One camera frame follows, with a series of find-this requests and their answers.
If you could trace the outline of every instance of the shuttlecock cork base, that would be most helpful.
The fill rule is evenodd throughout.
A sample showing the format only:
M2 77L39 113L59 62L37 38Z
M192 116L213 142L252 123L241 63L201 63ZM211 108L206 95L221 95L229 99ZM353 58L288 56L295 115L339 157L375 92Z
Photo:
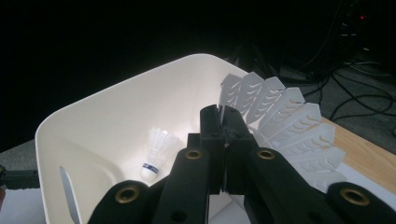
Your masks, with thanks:
M140 177L148 182L155 180L163 164L177 151L178 138L161 129L148 133L148 155L140 171Z

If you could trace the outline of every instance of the dark background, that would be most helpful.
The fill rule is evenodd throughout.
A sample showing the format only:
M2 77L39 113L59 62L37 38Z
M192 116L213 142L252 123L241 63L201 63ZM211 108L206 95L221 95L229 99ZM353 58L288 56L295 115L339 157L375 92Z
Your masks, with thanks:
M370 48L369 56L392 70L392 7L350 0L2 1L0 152L33 139L54 111L193 53L239 58L247 71L265 72L269 64L278 72L286 64L321 76Z

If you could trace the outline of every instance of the wooden table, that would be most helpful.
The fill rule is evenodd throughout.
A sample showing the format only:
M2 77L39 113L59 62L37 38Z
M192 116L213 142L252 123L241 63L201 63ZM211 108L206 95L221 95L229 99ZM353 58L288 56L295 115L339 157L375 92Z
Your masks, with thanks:
M327 119L323 121L335 126L334 145L345 151L344 163L396 194L396 156Z

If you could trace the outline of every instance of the shuttlecock feather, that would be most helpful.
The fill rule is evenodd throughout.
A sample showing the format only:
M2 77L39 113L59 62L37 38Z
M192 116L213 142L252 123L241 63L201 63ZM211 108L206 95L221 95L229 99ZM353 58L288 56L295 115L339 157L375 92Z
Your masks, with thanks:
M279 151L312 187L326 192L346 180L335 171L345 152L332 145L334 127L321 122L319 106L305 103L300 89L286 89L277 77L230 74L219 104L238 109L259 146Z
M148 140L148 155L140 176L150 182L157 177L164 163L177 152L178 138L157 128L149 131Z

